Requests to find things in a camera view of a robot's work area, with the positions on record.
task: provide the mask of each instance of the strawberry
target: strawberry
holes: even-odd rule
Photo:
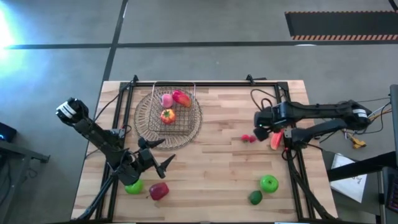
[[[248,142],[248,141],[250,141],[250,136],[248,134],[244,134],[244,135],[242,135],[241,140],[243,142]]]
[[[257,140],[257,138],[255,137],[255,136],[250,136],[249,137],[249,142],[250,143],[253,143],[253,142],[255,142]]]

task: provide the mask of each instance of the tomato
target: tomato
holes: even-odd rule
[[[161,120],[165,124],[171,124],[175,121],[175,113],[171,109],[163,110],[160,115]]]

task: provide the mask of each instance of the white paper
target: white paper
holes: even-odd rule
[[[335,158],[333,160],[331,168],[334,169],[340,166],[351,164],[353,162],[354,161],[342,156],[341,154],[335,154]],[[365,189],[366,176],[367,175],[364,174],[364,175],[359,175],[357,177],[332,181],[330,182],[330,187],[333,190],[336,190],[342,193],[343,195],[361,203],[363,191]]]

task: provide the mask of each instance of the green apple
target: green apple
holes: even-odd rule
[[[143,188],[144,183],[141,179],[138,180],[135,184],[124,186],[124,189],[128,194],[139,194]]]
[[[261,177],[260,187],[267,193],[274,193],[278,189],[278,180],[273,175],[265,175]]]

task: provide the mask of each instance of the wooden tabletop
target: wooden tabletop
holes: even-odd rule
[[[292,101],[308,104],[308,96],[302,80],[288,81]],[[119,91],[120,82],[104,82],[97,111],[112,100]],[[151,93],[152,87],[135,87],[130,122],[140,100]],[[250,98],[251,87],[197,87],[196,98],[203,112],[203,124],[198,136],[188,145],[174,151],[153,149],[155,158],[162,162],[172,154],[175,159],[169,165],[165,179],[159,179],[154,169],[141,175],[144,190],[139,195],[128,195],[119,183],[114,222],[294,222],[295,213],[287,162],[282,151],[269,149],[269,140],[252,144],[240,141],[242,134],[253,131],[254,112],[258,111]],[[274,95],[271,87],[260,89]],[[260,101],[263,93],[256,93]],[[121,120],[125,100],[122,103]],[[110,129],[116,102],[101,114],[98,124]],[[309,127],[313,120],[297,124]],[[125,147],[137,149],[135,130],[127,135]],[[88,152],[95,147],[88,146]],[[337,217],[322,153],[308,147],[303,150],[310,188],[320,203]],[[84,163],[76,195],[72,218],[81,215],[98,193],[103,175],[105,157],[92,154]],[[259,189],[259,179],[271,174],[279,180],[279,189],[273,194],[263,193],[259,205],[251,205],[248,195]],[[149,197],[151,185],[166,182],[170,193],[155,202]],[[302,207],[307,217],[305,197],[300,191]]]

